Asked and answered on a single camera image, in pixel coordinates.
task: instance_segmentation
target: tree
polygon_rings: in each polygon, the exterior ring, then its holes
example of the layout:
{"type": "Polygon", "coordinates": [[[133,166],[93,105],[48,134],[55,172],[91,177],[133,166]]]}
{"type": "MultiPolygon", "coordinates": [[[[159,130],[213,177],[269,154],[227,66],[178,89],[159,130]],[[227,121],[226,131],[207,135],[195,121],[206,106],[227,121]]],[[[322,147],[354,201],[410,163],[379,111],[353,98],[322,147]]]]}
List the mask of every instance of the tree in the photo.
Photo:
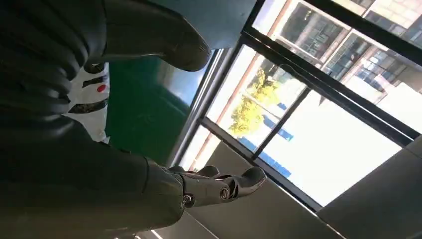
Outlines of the tree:
{"type": "MultiPolygon", "coordinates": [[[[266,78],[264,70],[259,68],[246,92],[260,104],[267,106],[279,101],[277,88],[278,82],[266,78]]],[[[239,138],[256,131],[264,121],[262,108],[246,96],[242,96],[241,103],[234,109],[231,118],[233,124],[229,130],[239,138]]]]}

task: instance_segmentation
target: window frame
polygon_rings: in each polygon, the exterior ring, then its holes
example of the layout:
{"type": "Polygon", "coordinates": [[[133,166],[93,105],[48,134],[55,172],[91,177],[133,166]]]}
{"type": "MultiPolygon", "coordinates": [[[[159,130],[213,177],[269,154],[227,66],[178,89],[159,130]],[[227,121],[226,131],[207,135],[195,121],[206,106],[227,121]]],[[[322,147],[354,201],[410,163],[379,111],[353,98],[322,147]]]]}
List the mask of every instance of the window frame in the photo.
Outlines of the window frame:
{"type": "MultiPolygon", "coordinates": [[[[221,54],[221,52],[224,52],[224,57],[217,58],[213,56],[213,60],[215,62],[208,66],[209,69],[206,70],[203,78],[204,83],[201,83],[200,85],[201,89],[199,92],[202,92],[202,94],[198,94],[195,97],[194,106],[197,106],[198,109],[193,108],[194,110],[191,112],[193,116],[189,115],[189,120],[185,125],[186,127],[182,130],[180,139],[173,150],[174,152],[170,155],[168,166],[174,166],[180,162],[184,152],[189,146],[190,140],[192,140],[196,130],[201,125],[208,129],[210,133],[217,136],[250,164],[263,168],[269,178],[290,193],[292,197],[297,199],[305,207],[312,212],[317,212],[322,208],[321,205],[259,158],[259,154],[264,150],[265,146],[278,133],[283,124],[288,120],[294,110],[311,90],[316,91],[321,96],[334,102],[342,109],[346,110],[401,147],[406,147],[421,134],[378,108],[362,96],[348,89],[346,86],[321,71],[318,67],[291,52],[283,45],[272,40],[269,35],[264,35],[253,28],[254,20],[264,1],[265,0],[257,1],[244,29],[241,32],[241,36],[236,46],[231,49],[224,49],[214,53],[221,54]],[[278,65],[280,68],[306,85],[293,104],[286,109],[284,115],[275,127],[273,127],[270,134],[265,138],[261,145],[255,149],[254,152],[246,148],[242,143],[237,141],[216,123],[207,118],[207,113],[213,103],[213,100],[220,87],[223,85],[227,74],[229,73],[243,46],[252,48],[257,54],[264,56],[266,59],[278,65]]],[[[342,21],[344,24],[350,26],[350,28],[356,29],[356,31],[359,31],[380,44],[385,45],[403,57],[410,59],[416,64],[422,65],[422,58],[419,57],[422,55],[422,49],[419,49],[411,43],[400,39],[393,33],[390,33],[370,21],[355,15],[353,12],[332,1],[304,0],[304,2],[306,5],[310,4],[315,8],[318,8],[317,12],[320,13],[322,11],[323,16],[329,15],[330,19],[336,18],[337,21],[342,21]]],[[[351,33],[356,32],[350,31],[350,33],[345,37],[349,37],[351,33]]]]}

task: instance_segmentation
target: building window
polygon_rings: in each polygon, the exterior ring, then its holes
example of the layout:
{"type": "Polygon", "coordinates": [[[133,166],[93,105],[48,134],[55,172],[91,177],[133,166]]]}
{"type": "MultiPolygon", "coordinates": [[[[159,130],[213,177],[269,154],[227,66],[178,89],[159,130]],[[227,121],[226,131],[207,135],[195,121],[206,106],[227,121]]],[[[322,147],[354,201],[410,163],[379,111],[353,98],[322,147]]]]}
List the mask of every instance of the building window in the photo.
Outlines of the building window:
{"type": "Polygon", "coordinates": [[[352,34],[339,48],[327,66],[323,69],[325,73],[340,81],[351,67],[360,59],[360,57],[369,48],[370,44],[352,34]]]}
{"type": "Polygon", "coordinates": [[[403,39],[422,47],[422,17],[420,16],[403,35],[403,39]]]}
{"type": "Polygon", "coordinates": [[[364,8],[368,8],[375,0],[351,0],[351,1],[364,8]]]}
{"type": "Polygon", "coordinates": [[[357,76],[380,92],[394,83],[396,77],[406,68],[400,61],[378,50],[365,60],[357,76]]]}
{"type": "Polygon", "coordinates": [[[342,30],[333,21],[303,4],[298,4],[281,31],[281,36],[319,59],[342,30]]]}
{"type": "Polygon", "coordinates": [[[379,27],[397,35],[397,36],[401,36],[406,29],[390,20],[388,20],[387,18],[373,12],[373,11],[369,11],[368,15],[365,17],[366,19],[368,19],[370,22],[378,25],[379,27]]]}

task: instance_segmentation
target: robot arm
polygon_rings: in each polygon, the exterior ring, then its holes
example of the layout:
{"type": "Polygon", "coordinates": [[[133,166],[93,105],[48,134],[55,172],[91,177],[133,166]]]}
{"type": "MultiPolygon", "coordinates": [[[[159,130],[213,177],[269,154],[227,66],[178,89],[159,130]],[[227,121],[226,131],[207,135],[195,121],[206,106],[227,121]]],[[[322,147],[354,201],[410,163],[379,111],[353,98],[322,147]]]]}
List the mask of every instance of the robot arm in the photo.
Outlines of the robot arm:
{"type": "Polygon", "coordinates": [[[0,19],[4,238],[131,236],[175,223],[186,207],[246,196],[264,182],[260,168],[242,176],[167,170],[92,141],[61,115],[70,81],[89,60],[157,55],[181,69],[202,68],[210,50],[177,13],[135,0],[6,0],[0,19]]]}

